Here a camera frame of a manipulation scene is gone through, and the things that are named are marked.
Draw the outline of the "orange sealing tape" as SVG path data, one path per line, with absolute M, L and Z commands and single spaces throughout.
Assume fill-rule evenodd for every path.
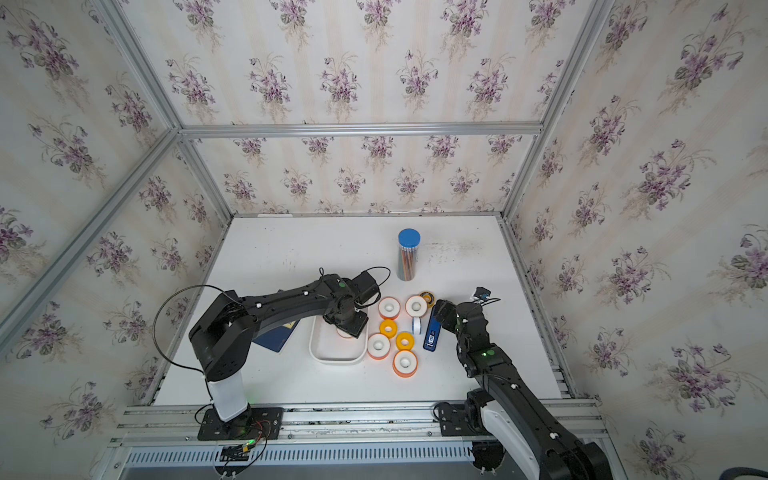
M 384 334 L 375 333 L 368 338 L 367 354 L 374 360 L 384 360 L 390 353 L 391 340 Z
M 344 339 L 353 339 L 353 338 L 356 338 L 354 335 L 352 335 L 352 334 L 350 334 L 350 333 L 348 333 L 348 332 L 346 332 L 346 331 L 344 331 L 344 330 L 342 330 L 342 329 L 340 329 L 340 328 L 336 328 L 336 332 L 337 332 L 337 334 L 338 334 L 340 337 L 342 337 L 342 338 L 344 338 Z
M 411 318 L 422 318 L 426 315 L 429 306 L 427 301 L 420 295 L 413 295 L 405 302 L 405 312 Z
M 392 368 L 397 376 L 410 378 L 418 369 L 418 358 L 411 350 L 399 350 L 393 358 Z
M 378 313 L 384 320 L 395 320 L 400 312 L 400 302 L 394 297 L 382 298 L 378 303 Z

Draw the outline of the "orange sealing tape bottom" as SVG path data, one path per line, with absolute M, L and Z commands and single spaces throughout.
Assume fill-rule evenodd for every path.
M 397 376 L 410 378 L 418 369 L 418 358 L 411 350 L 399 350 L 393 358 L 392 368 Z

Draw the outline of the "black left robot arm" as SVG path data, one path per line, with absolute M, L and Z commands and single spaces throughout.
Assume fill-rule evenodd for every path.
M 249 409 L 241 370 L 253 341 L 288 323 L 321 317 L 327 324 L 358 338 L 368 323 L 367 308 L 382 299 L 381 283 L 363 270 L 353 278 L 319 271 L 306 285 L 276 293 L 240 296 L 208 284 L 218 296 L 188 332 L 199 362 L 185 365 L 203 375 L 218 419 L 229 423 Z

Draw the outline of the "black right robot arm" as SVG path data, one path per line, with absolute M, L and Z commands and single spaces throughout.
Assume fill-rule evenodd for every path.
M 438 300 L 432 310 L 431 318 L 455 335 L 459 363 L 478 384 L 462 404 L 434 405 L 441 435 L 492 436 L 492 441 L 473 444 L 480 469 L 493 470 L 510 455 L 527 479 L 611 479 L 604 451 L 563 426 L 525 384 L 511 358 L 490 340 L 483 311 L 490 302 Z

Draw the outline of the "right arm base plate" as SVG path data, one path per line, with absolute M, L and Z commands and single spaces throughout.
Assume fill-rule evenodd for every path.
M 438 402 L 432 408 L 442 437 L 490 436 L 481 419 L 481 409 L 470 402 Z

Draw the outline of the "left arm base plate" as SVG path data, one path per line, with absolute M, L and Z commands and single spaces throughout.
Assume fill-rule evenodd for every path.
M 248 407 L 230 421 L 219 418 L 209 408 L 200 422 L 198 441 L 245 441 L 258 437 L 275 440 L 279 436 L 285 410 L 281 407 Z

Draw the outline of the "white storage box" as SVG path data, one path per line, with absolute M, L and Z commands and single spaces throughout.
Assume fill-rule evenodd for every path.
M 326 323 L 321 316 L 316 316 L 309 339 L 309 354 L 320 364 L 357 364 L 367 353 L 368 331 L 368 326 L 365 326 L 359 337 L 347 336 L 335 326 Z

